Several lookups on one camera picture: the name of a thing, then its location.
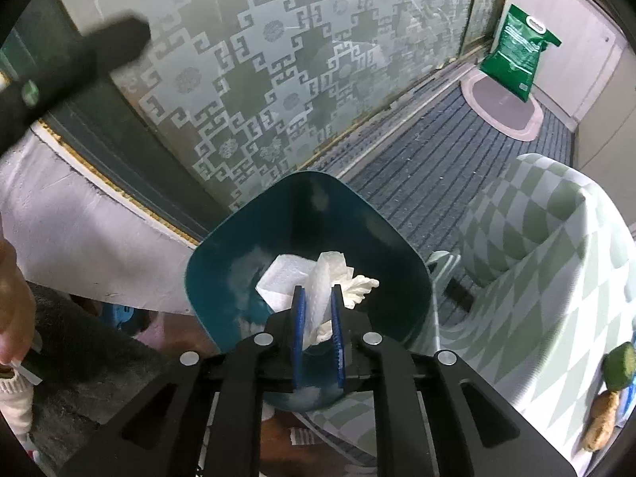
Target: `green vegetable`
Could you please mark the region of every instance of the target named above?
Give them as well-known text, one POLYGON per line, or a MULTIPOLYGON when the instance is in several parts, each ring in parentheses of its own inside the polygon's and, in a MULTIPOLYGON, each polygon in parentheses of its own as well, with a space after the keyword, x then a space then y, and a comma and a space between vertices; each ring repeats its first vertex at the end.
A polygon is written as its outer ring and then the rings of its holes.
POLYGON ((535 17, 510 6, 497 48, 481 63, 481 71, 527 102, 539 55, 549 43, 561 45, 535 17))
POLYGON ((620 391, 632 383, 636 372, 636 350, 626 342, 610 351, 603 361, 603 379, 607 389, 620 391))

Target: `green bag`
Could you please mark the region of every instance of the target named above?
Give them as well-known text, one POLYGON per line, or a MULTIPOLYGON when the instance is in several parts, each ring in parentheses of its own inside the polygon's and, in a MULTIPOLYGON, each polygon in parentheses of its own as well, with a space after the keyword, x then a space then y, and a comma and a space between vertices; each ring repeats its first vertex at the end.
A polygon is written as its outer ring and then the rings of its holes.
POLYGON ((527 102, 539 55, 549 43, 561 45, 561 41, 543 23, 519 7, 510 6, 499 44, 481 63, 481 71, 527 102))

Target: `ginger root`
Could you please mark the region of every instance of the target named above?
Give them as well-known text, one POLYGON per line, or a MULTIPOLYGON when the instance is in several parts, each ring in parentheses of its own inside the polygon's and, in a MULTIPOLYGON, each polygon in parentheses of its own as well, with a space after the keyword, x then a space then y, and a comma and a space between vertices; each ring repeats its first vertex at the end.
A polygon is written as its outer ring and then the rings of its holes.
POLYGON ((616 391, 606 390, 594 398, 589 413, 593 420, 582 443, 584 450, 595 452, 607 444, 616 425, 618 403, 619 393, 616 391))

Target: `cream tissue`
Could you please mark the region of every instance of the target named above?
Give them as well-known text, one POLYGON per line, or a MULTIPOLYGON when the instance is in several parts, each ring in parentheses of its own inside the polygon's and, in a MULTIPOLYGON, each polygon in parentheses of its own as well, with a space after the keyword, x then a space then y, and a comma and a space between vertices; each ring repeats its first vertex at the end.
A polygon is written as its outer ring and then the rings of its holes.
POLYGON ((291 308, 294 287, 304 287, 307 300, 303 350, 332 337, 332 286, 339 283, 345 307, 354 308, 380 282, 363 275, 354 277, 345 256, 337 251, 320 253, 318 261, 281 254, 258 280, 256 291, 274 312, 291 308))

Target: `metal rivet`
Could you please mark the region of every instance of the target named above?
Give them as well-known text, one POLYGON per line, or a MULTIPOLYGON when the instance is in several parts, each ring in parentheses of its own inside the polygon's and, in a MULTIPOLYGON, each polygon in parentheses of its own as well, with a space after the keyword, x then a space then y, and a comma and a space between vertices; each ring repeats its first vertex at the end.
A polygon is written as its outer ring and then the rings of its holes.
POLYGON ((27 107, 35 107, 37 105, 37 101, 39 100, 39 89, 37 85, 33 81, 27 81, 22 86, 22 100, 27 105, 27 107))
POLYGON ((438 361, 445 366, 452 366, 457 362, 457 355, 453 352, 440 352, 438 353, 438 361))
POLYGON ((376 346, 382 342, 382 336, 377 332, 367 332, 362 336, 362 340, 371 346, 376 346))
POLYGON ((184 352, 179 357, 179 362, 184 366, 194 366, 198 360, 199 356, 196 352, 184 352))
POLYGON ((265 332, 254 336, 254 342, 259 346, 269 346, 271 343, 273 343, 273 341, 274 337, 265 332))

